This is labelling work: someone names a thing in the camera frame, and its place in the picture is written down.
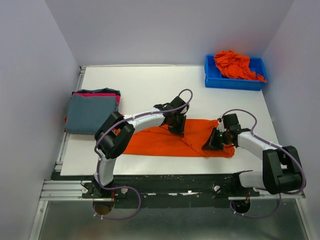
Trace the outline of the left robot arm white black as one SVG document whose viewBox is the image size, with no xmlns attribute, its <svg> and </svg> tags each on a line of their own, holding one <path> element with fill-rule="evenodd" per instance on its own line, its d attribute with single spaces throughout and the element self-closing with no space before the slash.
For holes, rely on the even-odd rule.
<svg viewBox="0 0 320 240">
<path fill-rule="evenodd" d="M 171 102 L 154 105 L 142 113 L 122 115 L 113 112 L 94 135 L 98 164 L 93 191 L 101 198 L 110 194 L 116 159 L 124 153 L 134 134 L 166 125 L 170 133 L 182 137 L 189 103 L 176 96 Z"/>
</svg>

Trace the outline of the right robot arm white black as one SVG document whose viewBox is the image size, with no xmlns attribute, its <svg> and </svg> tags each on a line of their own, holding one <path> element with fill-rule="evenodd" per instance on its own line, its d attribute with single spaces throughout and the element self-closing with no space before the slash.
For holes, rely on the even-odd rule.
<svg viewBox="0 0 320 240">
<path fill-rule="evenodd" d="M 262 170 L 246 170 L 235 174 L 230 191 L 241 196 L 248 188 L 267 191 L 271 195 L 294 195 L 306 187 L 298 151 L 293 146 L 281 146 L 254 133 L 254 129 L 242 128 L 238 116 L 227 111 L 218 119 L 203 150 L 222 151 L 231 145 L 242 148 L 262 161 Z"/>
</svg>

